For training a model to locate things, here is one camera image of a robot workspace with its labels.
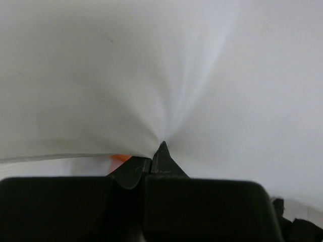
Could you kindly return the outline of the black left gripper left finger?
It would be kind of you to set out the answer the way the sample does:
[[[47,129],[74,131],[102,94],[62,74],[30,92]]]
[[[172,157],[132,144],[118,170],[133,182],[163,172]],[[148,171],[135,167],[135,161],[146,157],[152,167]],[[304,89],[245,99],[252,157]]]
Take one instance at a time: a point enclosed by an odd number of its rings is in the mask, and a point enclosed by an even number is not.
[[[149,173],[150,164],[150,158],[131,157],[108,177],[112,177],[121,188],[132,190],[139,184],[143,174]]]

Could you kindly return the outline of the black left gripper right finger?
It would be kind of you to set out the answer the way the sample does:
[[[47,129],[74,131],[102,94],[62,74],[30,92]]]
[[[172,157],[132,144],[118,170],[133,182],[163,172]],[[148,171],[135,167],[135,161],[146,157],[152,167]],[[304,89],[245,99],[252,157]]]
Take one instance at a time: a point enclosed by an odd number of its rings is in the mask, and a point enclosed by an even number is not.
[[[150,174],[185,177],[189,176],[180,168],[170,155],[168,146],[163,141],[153,156]]]

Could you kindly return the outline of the orange grey checked pillowcase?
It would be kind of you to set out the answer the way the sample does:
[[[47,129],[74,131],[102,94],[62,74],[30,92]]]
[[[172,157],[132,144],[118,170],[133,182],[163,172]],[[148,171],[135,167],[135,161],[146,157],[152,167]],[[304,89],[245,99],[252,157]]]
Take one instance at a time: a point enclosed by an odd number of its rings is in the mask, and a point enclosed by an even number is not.
[[[109,173],[116,170],[119,166],[121,166],[123,163],[125,163],[127,160],[129,160],[132,156],[131,155],[112,155],[111,158],[111,165],[109,169]]]

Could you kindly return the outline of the white pillow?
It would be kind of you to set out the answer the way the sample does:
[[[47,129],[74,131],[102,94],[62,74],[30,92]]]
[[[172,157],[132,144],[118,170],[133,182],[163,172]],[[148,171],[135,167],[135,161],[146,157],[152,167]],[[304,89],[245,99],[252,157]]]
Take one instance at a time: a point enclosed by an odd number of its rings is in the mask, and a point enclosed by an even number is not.
[[[322,208],[322,1],[1,1],[1,160],[166,141]]]

